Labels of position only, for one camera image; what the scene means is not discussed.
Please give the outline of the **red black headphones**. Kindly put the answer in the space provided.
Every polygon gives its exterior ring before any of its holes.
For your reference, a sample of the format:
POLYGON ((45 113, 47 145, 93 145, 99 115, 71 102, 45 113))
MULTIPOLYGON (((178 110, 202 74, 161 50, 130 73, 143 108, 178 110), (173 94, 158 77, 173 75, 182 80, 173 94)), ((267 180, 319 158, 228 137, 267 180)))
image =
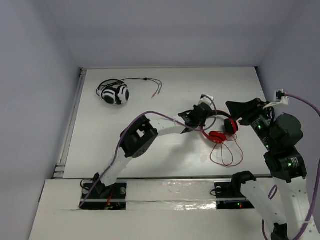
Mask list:
POLYGON ((234 120, 229 113, 222 110, 212 110, 207 118, 211 117, 224 117, 223 126, 210 132, 202 131, 203 136, 207 140, 215 144, 223 144, 229 137, 233 137, 239 131, 237 121, 234 120))

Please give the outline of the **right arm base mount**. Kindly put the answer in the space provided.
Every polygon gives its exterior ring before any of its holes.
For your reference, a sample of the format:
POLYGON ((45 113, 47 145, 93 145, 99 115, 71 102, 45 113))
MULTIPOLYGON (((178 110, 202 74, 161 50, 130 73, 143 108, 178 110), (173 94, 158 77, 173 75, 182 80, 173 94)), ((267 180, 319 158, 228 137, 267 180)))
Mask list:
POLYGON ((210 195, 215 197, 217 210, 254 209, 240 192, 235 192, 231 182, 215 182, 210 195))

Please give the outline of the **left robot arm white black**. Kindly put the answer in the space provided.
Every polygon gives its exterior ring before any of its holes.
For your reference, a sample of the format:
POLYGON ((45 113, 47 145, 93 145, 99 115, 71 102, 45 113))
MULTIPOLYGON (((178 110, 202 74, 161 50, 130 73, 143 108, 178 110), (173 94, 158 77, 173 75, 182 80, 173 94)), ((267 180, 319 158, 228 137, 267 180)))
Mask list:
POLYGON ((176 118, 155 111, 142 113, 120 134, 112 159, 105 170, 94 175, 90 190, 100 197, 108 196, 128 163, 145 154, 157 137, 199 132, 199 127, 205 125, 213 111, 217 109, 202 102, 194 105, 192 110, 179 113, 176 118))

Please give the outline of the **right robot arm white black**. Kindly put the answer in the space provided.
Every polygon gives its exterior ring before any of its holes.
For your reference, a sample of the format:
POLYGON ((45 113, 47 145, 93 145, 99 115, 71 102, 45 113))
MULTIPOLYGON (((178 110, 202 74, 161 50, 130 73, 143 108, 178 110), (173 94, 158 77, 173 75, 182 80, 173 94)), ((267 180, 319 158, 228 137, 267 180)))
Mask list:
POLYGON ((255 98, 248 102, 227 101, 226 106, 241 126, 250 126, 266 148, 265 163, 280 194, 280 211, 264 193, 250 171, 235 173, 231 178, 231 192, 244 196, 264 220, 273 240, 318 240, 313 211, 318 191, 309 200, 307 169, 296 144, 303 138, 300 121, 287 113, 269 119, 276 103, 255 98))

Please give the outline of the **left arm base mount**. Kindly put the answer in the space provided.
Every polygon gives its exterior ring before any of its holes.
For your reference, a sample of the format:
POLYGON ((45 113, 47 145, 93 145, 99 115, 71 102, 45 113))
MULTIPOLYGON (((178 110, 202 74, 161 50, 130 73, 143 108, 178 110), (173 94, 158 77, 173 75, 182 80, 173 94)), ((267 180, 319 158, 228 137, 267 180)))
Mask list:
POLYGON ((95 189, 92 190, 86 201, 83 203, 83 200, 88 195, 92 185, 92 180, 82 179, 80 182, 82 192, 79 208, 81 210, 126 210, 126 182, 115 183, 109 187, 102 187, 98 184, 97 186, 101 191, 97 190, 95 187, 95 189))

